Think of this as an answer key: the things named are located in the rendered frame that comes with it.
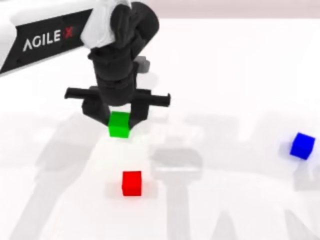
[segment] red cube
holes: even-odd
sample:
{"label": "red cube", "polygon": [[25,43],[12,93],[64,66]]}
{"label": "red cube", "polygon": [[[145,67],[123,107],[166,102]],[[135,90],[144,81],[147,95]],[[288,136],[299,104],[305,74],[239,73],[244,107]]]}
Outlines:
{"label": "red cube", "polygon": [[142,195],[142,173],[141,171],[124,171],[122,173],[123,196]]}

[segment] block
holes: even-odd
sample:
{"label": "block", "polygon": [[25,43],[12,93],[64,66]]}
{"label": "block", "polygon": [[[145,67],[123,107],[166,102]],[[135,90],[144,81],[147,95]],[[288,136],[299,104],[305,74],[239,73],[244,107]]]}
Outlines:
{"label": "block", "polygon": [[110,137],[127,139],[130,135],[130,113],[113,111],[109,118]]}
{"label": "block", "polygon": [[124,171],[122,173],[123,196],[142,195],[142,173],[141,171]]}
{"label": "block", "polygon": [[303,160],[307,160],[314,148],[314,137],[298,133],[293,141],[290,154]]}

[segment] white tabletop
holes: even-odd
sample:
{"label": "white tabletop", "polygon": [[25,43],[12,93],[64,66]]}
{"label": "white tabletop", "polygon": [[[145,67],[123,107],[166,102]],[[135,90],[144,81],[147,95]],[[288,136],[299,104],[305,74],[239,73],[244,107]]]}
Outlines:
{"label": "white tabletop", "polygon": [[87,49],[3,75],[0,239],[320,238],[320,145],[289,155],[320,137],[319,42],[318,20],[161,20],[138,84],[172,105],[122,140],[64,100],[95,84]]}

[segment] red letter x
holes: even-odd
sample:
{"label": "red letter x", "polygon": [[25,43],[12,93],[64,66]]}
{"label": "red letter x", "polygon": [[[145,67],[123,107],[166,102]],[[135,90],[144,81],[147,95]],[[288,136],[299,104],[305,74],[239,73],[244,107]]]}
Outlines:
{"label": "red letter x", "polygon": [[72,26],[66,27],[66,28],[64,29],[64,38],[65,38],[65,39],[71,38],[71,37],[73,36],[73,35],[72,35],[72,29],[73,29]]}

